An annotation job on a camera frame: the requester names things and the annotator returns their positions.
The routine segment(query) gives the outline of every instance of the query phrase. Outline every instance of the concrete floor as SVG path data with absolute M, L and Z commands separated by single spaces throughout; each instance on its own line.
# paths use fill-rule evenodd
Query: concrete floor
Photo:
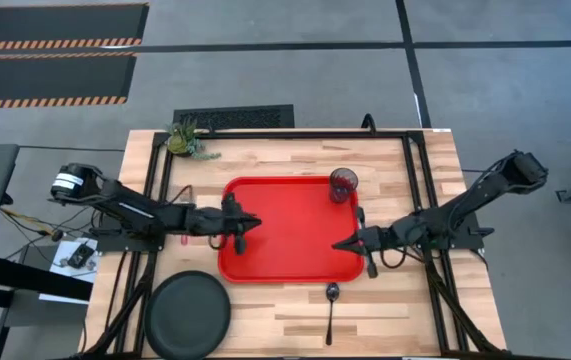
M 0 0 L 0 4 L 103 2 Z M 415 41 L 571 40 L 568 0 L 405 0 Z M 393 0 L 152 1 L 143 45 L 269 41 L 397 41 Z M 452 128 L 464 168 L 514 148 L 550 169 L 548 184 L 479 212 L 496 227 L 487 259 L 511 350 L 571 357 L 571 48 L 418 50 L 433 127 Z M 294 104 L 298 127 L 417 127 L 403 50 L 143 54 L 123 106 L 0 109 L 0 143 L 119 149 L 130 129 L 161 128 L 179 108 Z M 45 201 L 70 161 L 118 175 L 122 153 L 23 149 L 9 192 L 15 209 L 53 222 Z M 0 256 L 24 244 L 0 219 Z M 80 319 L 10 332 L 3 359 L 72 354 Z

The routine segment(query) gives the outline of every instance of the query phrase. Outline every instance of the spoon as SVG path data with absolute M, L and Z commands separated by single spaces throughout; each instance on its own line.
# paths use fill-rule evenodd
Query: spoon
M 340 289 L 337 283 L 327 285 L 325 296 L 329 300 L 329 325 L 327 326 L 327 336 L 325 337 L 325 344 L 332 345 L 332 310 L 334 309 L 334 301 L 338 299 Z

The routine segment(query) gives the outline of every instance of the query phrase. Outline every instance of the red tray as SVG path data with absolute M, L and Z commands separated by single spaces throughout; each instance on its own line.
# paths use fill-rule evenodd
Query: red tray
M 363 270 L 363 258 L 332 249 L 357 230 L 350 201 L 329 198 L 329 177 L 242 177 L 225 187 L 243 211 L 263 223 L 245 234 L 247 249 L 234 252 L 233 238 L 218 253 L 218 268 L 231 282 L 343 282 Z

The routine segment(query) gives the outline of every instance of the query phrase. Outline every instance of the succulent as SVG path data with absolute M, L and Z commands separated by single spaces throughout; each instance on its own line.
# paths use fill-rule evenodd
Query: succulent
M 196 121 L 186 120 L 169 126 L 170 138 L 167 140 L 167 150 L 172 154 L 190 154 L 197 160 L 216 159 L 221 153 L 205 154 L 205 145 L 196 138 Z

